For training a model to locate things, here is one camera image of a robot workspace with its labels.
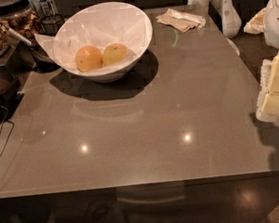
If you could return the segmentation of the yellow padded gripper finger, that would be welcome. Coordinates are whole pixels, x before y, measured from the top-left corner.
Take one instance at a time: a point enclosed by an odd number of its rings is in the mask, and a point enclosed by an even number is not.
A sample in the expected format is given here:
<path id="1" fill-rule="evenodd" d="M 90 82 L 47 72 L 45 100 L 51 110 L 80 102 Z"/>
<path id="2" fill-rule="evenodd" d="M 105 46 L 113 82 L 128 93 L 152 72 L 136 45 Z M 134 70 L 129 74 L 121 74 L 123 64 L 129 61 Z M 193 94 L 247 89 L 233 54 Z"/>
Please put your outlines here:
<path id="1" fill-rule="evenodd" d="M 275 122 L 279 118 L 279 52 L 273 60 L 264 59 L 260 75 L 256 117 L 262 122 Z"/>

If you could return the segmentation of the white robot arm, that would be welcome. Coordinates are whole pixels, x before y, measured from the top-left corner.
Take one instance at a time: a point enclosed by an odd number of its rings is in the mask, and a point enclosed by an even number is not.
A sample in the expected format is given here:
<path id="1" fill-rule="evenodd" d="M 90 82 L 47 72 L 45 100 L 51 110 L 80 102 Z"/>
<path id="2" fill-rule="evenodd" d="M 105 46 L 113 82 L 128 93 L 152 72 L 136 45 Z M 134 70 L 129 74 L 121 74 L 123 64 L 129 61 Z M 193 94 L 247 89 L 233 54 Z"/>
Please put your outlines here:
<path id="1" fill-rule="evenodd" d="M 256 117 L 259 121 L 275 122 L 279 118 L 279 0 L 269 0 L 244 27 L 246 33 L 265 36 L 265 43 L 277 49 L 273 60 L 264 59 L 261 67 Z"/>

